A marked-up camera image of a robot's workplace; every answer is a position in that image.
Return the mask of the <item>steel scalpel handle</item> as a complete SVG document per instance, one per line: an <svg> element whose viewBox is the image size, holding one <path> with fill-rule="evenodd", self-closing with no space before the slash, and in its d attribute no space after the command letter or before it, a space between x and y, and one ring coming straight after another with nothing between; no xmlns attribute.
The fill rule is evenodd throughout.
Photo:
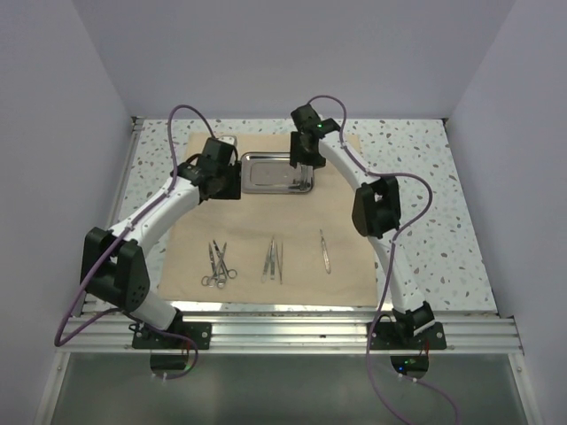
<svg viewBox="0 0 567 425"><path fill-rule="evenodd" d="M328 251L328 247L327 247L326 240L324 238L324 233L323 233L322 229L320 229L320 243L321 243L322 258L323 258L325 272L327 274L330 274L331 273L331 265L330 265L329 251Z"/></svg>
<svg viewBox="0 0 567 425"><path fill-rule="evenodd" d="M290 193L306 194L314 186L314 170L311 166L299 165L289 174L288 190Z"/></svg>

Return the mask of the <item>steel tweezers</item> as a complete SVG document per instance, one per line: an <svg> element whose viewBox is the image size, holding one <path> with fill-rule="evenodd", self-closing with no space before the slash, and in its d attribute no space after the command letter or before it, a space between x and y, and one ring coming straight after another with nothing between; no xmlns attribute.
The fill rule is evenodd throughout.
<svg viewBox="0 0 567 425"><path fill-rule="evenodd" d="M261 282L267 282L268 280L270 280L269 278L269 251L270 251L270 244L266 253L266 257L265 257L265 261L264 261L264 265L263 265L263 269L262 269L262 274L261 274L261 278L260 281Z"/></svg>
<svg viewBox="0 0 567 425"><path fill-rule="evenodd" d="M276 243L276 267L278 272L279 283L283 283L283 266L284 266L284 242Z"/></svg>
<svg viewBox="0 0 567 425"><path fill-rule="evenodd" d="M275 278L276 278L276 241L275 241L274 237L272 237L271 242L270 242L269 278L272 281L274 281Z"/></svg>

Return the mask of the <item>beige cloth wrap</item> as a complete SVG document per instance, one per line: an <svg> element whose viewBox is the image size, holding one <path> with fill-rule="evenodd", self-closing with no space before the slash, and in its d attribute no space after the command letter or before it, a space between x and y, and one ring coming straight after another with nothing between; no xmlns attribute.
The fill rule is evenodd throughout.
<svg viewBox="0 0 567 425"><path fill-rule="evenodd" d="M375 254L355 230L353 191L328 164L315 172L307 194L244 194L208 200L184 214L169 233L158 286L169 301L326 306L374 306ZM320 229L329 251L325 272ZM283 283L261 282L272 237L283 241ZM227 244L225 260L237 270L223 289L201 284L210 275L208 244Z"/></svg>

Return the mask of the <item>steel surgical scissors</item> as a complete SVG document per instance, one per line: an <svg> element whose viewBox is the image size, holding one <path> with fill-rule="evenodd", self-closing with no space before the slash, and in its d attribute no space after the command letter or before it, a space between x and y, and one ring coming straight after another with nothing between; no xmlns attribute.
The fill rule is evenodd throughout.
<svg viewBox="0 0 567 425"><path fill-rule="evenodd" d="M220 262L218 260L217 253L214 249L213 241L210 244L208 244L208 255L209 255L209 265L211 268L211 273L210 275L205 275L202 277L201 284L209 288L216 287L218 289L223 289L226 284L224 286L217 285L217 279L218 279L217 273L220 271L219 268Z"/></svg>

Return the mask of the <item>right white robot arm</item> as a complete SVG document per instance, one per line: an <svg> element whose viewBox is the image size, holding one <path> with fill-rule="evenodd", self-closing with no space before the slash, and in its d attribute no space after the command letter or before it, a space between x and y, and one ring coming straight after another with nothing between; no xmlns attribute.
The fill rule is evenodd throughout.
<svg viewBox="0 0 567 425"><path fill-rule="evenodd" d="M407 261L396 252L400 234L418 221L432 204L432 189L423 178L408 173L379 173L362 164L361 155L344 139L333 119L297 123L291 133L291 164L322 168L331 163L354 191L352 221L368 239L384 267L384 291L391 294L394 321L386 335L402 347L415 347L435 325L434 313L417 283L409 276ZM428 199L415 218L401 222L398 177L415 179L426 188Z"/></svg>

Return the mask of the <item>steel forceps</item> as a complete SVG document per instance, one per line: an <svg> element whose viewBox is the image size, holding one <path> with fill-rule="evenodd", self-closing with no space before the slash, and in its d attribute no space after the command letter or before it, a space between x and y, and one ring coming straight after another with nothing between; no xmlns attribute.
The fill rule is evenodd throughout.
<svg viewBox="0 0 567 425"><path fill-rule="evenodd" d="M220 271L218 274L217 285L224 286L229 279L236 279L237 278L237 270L235 268L229 268L227 266L225 256L227 250L227 244L225 243L222 247L213 240L213 246L217 253L218 260L220 262L219 268Z"/></svg>

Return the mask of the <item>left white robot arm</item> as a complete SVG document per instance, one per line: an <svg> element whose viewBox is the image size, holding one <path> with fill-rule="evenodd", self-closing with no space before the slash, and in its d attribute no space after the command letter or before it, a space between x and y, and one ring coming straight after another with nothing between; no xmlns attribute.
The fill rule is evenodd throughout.
<svg viewBox="0 0 567 425"><path fill-rule="evenodd" d="M140 209L107 230L94 227L85 236L81 291L153 328L167 348L184 336L178 309L150 289L146 256L186 213L207 200L241 197L237 150L223 143L175 164L164 185Z"/></svg>

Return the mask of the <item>steel instrument tray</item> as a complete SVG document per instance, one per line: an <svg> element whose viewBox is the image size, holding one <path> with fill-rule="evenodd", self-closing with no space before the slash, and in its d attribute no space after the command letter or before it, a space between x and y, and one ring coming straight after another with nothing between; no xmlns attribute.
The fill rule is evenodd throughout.
<svg viewBox="0 0 567 425"><path fill-rule="evenodd" d="M290 154L287 152L246 152L241 158L242 191L245 194L284 195L288 190Z"/></svg>

